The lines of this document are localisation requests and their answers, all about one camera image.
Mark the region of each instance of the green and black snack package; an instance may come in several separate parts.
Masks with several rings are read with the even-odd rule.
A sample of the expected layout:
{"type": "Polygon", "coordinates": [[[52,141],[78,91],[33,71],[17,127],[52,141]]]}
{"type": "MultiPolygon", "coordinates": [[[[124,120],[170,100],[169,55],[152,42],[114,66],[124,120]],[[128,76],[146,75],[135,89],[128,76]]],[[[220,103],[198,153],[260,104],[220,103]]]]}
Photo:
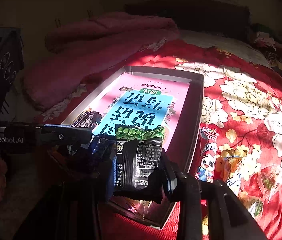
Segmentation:
{"type": "Polygon", "coordinates": [[[116,194],[135,200],[161,202],[159,161],[164,127],[143,130],[116,126],[116,194]]]}

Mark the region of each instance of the fluffy pink blanket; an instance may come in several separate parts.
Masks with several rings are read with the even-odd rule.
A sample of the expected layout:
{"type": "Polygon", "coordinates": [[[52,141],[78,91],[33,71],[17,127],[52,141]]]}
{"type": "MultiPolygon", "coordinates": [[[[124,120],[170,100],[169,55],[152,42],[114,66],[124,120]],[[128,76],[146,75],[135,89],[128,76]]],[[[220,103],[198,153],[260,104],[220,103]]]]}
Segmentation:
{"type": "Polygon", "coordinates": [[[110,68],[144,45],[155,51],[179,35],[169,18],[116,12],[53,30],[45,45],[56,53],[29,69],[23,88],[36,105],[49,108],[73,92],[92,73],[110,68]]]}

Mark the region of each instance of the bed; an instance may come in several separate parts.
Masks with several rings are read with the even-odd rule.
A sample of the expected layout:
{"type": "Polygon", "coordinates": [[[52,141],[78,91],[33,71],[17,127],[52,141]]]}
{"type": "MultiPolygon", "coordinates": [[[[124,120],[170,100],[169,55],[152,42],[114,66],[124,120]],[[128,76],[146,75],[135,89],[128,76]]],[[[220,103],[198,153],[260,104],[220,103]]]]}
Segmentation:
{"type": "MultiPolygon", "coordinates": [[[[122,66],[152,66],[196,72],[204,76],[201,123],[219,128],[217,153],[227,147],[245,149],[256,156],[241,191],[262,198],[257,172],[273,164],[282,167],[282,77],[273,71],[262,54],[230,38],[181,31],[182,39],[144,44],[111,68],[82,76],[80,85],[62,102],[55,104],[36,122],[62,123],[73,109],[100,83],[122,66]]],[[[197,170],[194,155],[190,174],[197,170]]],[[[215,178],[222,173],[218,164],[215,178]]],[[[162,230],[140,225],[100,207],[104,239],[175,239],[178,205],[162,230]]],[[[269,239],[282,239],[282,189],[264,204],[258,224],[269,239]]]]}

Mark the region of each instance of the red floral fabric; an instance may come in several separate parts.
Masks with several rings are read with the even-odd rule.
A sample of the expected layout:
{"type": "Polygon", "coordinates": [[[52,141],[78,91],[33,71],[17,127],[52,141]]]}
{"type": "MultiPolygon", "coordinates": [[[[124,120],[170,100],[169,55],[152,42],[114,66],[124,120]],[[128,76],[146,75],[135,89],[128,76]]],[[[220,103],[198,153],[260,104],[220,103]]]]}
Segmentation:
{"type": "MultiPolygon", "coordinates": [[[[203,49],[181,40],[167,42],[157,51],[146,49],[107,71],[85,78],[81,96],[73,97],[61,111],[38,117],[49,123],[61,123],[97,85],[124,65],[144,65],[197,72],[204,75],[204,99],[201,122],[220,128],[217,154],[227,149],[246,150],[249,161],[241,190],[262,197],[257,172],[273,164],[282,167],[282,78],[271,69],[245,62],[217,48],[203,49]]],[[[190,174],[197,170],[196,149],[190,174]]],[[[215,171],[215,178],[222,169],[215,171]]],[[[104,239],[175,239],[178,205],[162,230],[133,222],[106,208],[100,209],[104,239]]],[[[269,239],[282,239],[282,190],[264,204],[258,220],[269,239]]]]}

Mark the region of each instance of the green oval label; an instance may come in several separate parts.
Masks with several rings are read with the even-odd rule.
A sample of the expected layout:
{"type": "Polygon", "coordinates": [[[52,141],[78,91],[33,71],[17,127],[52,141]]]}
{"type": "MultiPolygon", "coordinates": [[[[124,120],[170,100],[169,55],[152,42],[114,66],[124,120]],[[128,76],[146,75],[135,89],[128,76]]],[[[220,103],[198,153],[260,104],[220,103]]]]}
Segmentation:
{"type": "Polygon", "coordinates": [[[140,89],[140,93],[158,96],[161,94],[161,91],[149,88],[142,88],[140,89]]]}

